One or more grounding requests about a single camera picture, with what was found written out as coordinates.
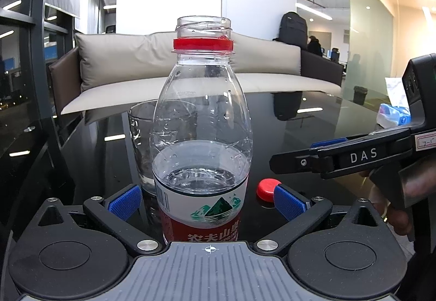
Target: mountain logo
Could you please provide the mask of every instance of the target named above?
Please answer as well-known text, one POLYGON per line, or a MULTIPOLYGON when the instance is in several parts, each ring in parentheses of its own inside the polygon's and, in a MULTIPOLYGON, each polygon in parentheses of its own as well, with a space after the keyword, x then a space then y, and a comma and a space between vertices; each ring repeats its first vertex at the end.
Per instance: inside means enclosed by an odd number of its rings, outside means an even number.
POLYGON ((236 196, 231 199, 231 204, 221 197, 212 207, 209 205, 204 205, 197 211, 190 214, 190 216, 194 221, 219 225, 222 224, 223 221, 227 220, 227 218, 232 214, 232 211, 237 209, 240 204, 241 199, 237 198, 236 196))

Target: finger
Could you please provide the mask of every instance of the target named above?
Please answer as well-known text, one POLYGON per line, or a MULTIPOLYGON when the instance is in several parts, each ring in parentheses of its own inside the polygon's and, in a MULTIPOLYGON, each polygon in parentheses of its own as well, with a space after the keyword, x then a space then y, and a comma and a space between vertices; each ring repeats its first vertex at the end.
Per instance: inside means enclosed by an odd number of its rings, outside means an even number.
POLYGON ((394 227, 396 231, 404 231, 408 229, 409 218, 406 212, 395 210, 391 205, 387 208, 387 221, 394 227))
POLYGON ((408 235, 411 232, 412 225, 411 223, 407 224, 405 228, 396 228, 394 227, 394 231, 399 236, 405 236, 408 235))
POLYGON ((386 209, 386 204, 374 202, 372 203, 372 206, 374 207, 374 209, 376 209, 376 211, 380 214, 380 216, 384 214, 384 211, 386 209))
POLYGON ((383 196, 380 189, 373 185, 369 192, 369 201, 373 204, 374 208, 380 215, 384 214, 384 211, 387 207, 387 199, 383 196))

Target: human hand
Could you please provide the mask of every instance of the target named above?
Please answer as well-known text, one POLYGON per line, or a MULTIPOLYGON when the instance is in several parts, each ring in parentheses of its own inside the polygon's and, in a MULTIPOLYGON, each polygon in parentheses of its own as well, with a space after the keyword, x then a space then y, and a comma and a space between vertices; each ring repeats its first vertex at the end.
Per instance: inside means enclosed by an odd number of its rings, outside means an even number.
MULTIPOLYGON (((430 155, 401 171, 401 181, 405 199, 420 200, 436 192, 436 154, 430 155)), ((406 212, 389 205, 387 199, 374 185, 369 200, 381 215, 386 211, 387 221, 393 226, 395 233, 404 236, 412 229, 412 223, 406 212)))

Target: black circular pad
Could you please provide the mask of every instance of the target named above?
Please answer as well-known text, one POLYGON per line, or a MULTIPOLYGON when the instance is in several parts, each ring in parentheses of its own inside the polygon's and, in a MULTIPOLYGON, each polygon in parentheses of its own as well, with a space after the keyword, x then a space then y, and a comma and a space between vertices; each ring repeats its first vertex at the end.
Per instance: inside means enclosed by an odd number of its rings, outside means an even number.
POLYGON ((407 262, 370 202, 357 201, 337 227, 309 233, 288 251, 294 277, 339 300, 371 300, 393 292, 407 262))
POLYGON ((325 250, 325 257, 330 264, 343 270, 366 269, 376 261, 374 251, 357 242, 330 244, 325 250))
POLYGON ((32 220, 11 251, 9 271, 19 290, 41 300, 77 300, 117 283, 128 265, 122 243, 80 228, 60 212, 62 223, 41 226, 32 220))
POLYGON ((85 264, 91 256, 91 250, 82 243, 74 241, 56 242, 45 247, 39 253, 43 265, 55 270, 68 270, 85 264))

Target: brown sofa armrest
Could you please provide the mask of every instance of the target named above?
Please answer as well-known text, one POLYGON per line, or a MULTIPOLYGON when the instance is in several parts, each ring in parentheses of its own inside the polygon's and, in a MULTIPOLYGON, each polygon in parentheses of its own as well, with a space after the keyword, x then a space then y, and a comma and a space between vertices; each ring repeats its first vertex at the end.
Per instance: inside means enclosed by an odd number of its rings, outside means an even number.
POLYGON ((80 95, 80 58, 78 47, 49 66, 52 76, 54 105, 59 116, 62 109, 80 95))
POLYGON ((341 86, 344 65, 322 58, 314 53, 301 51, 301 75, 325 80, 341 86))

